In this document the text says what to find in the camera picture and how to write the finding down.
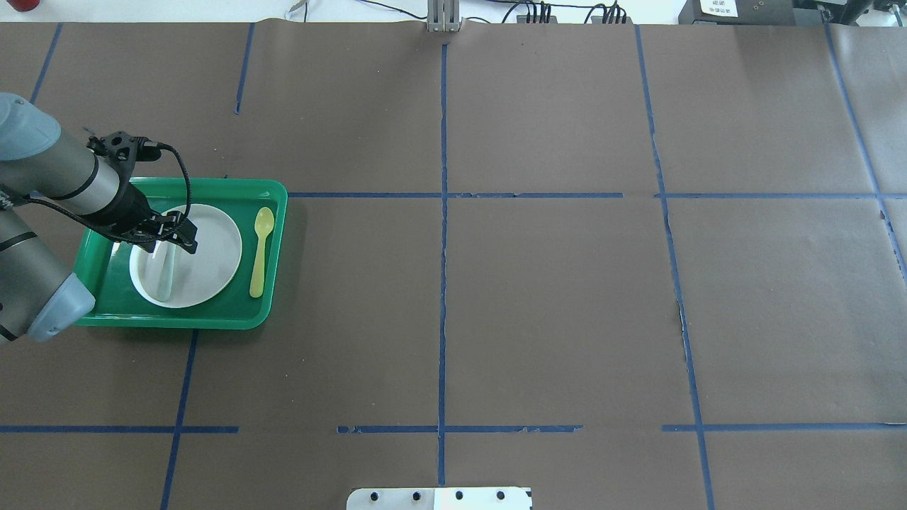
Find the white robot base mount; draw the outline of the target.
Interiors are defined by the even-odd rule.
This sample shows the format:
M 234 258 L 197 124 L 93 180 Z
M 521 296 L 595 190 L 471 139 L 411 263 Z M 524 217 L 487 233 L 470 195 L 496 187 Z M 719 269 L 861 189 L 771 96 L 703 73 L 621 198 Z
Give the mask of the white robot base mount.
M 524 487 L 360 488 L 347 497 L 347 509 L 531 509 Z

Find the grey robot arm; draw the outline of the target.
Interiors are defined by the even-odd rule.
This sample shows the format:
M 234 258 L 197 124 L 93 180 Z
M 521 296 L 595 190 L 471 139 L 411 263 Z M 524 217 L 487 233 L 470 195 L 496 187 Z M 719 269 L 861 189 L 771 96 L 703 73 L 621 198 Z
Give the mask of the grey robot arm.
M 193 191 L 175 147 L 116 130 L 72 136 L 51 114 L 25 97 L 1 96 L 2 343 L 45 341 L 74 325 L 95 306 L 94 294 L 65 262 L 45 230 L 27 213 L 40 208 L 114 243 L 152 251 L 169 243 L 197 251 L 190 219 Z M 184 179 L 184 209 L 160 212 L 132 182 L 139 162 L 172 155 Z

